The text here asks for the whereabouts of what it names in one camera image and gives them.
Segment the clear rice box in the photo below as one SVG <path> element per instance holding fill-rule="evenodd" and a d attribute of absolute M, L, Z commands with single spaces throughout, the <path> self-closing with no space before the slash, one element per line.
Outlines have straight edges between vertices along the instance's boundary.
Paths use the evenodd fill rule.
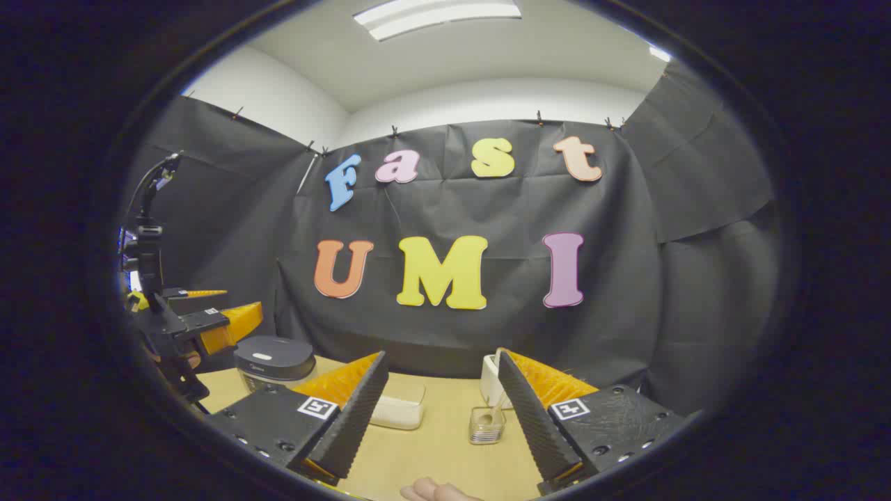
<path fill-rule="evenodd" d="M 370 424 L 391 430 L 413 431 L 425 415 L 426 386 L 412 378 L 392 374 L 376 403 Z"/>

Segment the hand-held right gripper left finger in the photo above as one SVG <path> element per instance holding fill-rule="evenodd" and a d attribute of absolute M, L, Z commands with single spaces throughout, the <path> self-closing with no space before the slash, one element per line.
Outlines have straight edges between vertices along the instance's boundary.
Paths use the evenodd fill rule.
<path fill-rule="evenodd" d="M 300 383 L 259 387 L 209 420 L 236 446 L 314 481 L 346 479 L 383 390 L 383 350 Z"/>

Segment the white toaster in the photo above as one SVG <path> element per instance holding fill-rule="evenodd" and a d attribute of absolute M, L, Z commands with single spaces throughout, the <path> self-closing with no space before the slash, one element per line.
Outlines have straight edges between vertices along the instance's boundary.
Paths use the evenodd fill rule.
<path fill-rule="evenodd" d="M 480 392 L 487 406 L 494 407 L 501 404 L 503 409 L 512 409 L 512 402 L 510 402 L 510 398 L 498 377 L 499 355 L 501 354 L 502 352 L 497 350 L 496 353 L 485 355 L 482 358 Z"/>

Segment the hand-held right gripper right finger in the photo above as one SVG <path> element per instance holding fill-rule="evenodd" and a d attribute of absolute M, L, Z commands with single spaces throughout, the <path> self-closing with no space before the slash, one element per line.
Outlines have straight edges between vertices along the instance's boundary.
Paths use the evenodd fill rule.
<path fill-rule="evenodd" d="M 498 378 L 550 495 L 648 454 L 690 422 L 630 386 L 598 389 L 508 349 Z"/>

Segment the grey rice cooker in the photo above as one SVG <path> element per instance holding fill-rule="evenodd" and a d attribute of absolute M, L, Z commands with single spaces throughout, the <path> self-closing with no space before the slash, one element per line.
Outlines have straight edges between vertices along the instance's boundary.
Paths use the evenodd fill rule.
<path fill-rule="evenodd" d="M 317 374 L 314 348 L 302 340 L 265 335 L 245 338 L 235 347 L 233 360 L 248 392 L 279 386 L 292 389 Z"/>

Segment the wooden spoon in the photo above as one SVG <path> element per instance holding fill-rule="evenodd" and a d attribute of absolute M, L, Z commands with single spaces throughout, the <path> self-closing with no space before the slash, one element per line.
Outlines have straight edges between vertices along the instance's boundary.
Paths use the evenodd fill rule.
<path fill-rule="evenodd" d="M 481 424 L 495 424 L 502 420 L 500 412 L 503 411 L 505 404 L 510 403 L 510 399 L 504 390 L 503 384 L 500 382 L 500 355 L 503 350 L 497 349 L 494 354 L 486 355 L 482 358 L 482 371 L 480 375 L 480 392 L 484 402 L 488 406 L 488 410 L 481 418 Z"/>

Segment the long ceiling light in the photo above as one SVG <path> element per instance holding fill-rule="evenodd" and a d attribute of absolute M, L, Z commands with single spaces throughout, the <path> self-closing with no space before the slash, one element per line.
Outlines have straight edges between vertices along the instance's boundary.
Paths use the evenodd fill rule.
<path fill-rule="evenodd" d="M 376 41 L 464 20 L 521 18 L 515 0 L 389 0 L 353 15 Z"/>

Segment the clear chopstick holder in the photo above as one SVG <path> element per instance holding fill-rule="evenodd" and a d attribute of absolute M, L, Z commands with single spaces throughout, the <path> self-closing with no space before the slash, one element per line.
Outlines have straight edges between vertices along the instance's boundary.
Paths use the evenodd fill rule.
<path fill-rule="evenodd" d="M 468 440 L 474 445 L 494 444 L 502 440 L 506 419 L 498 407 L 473 407 L 468 423 Z"/>

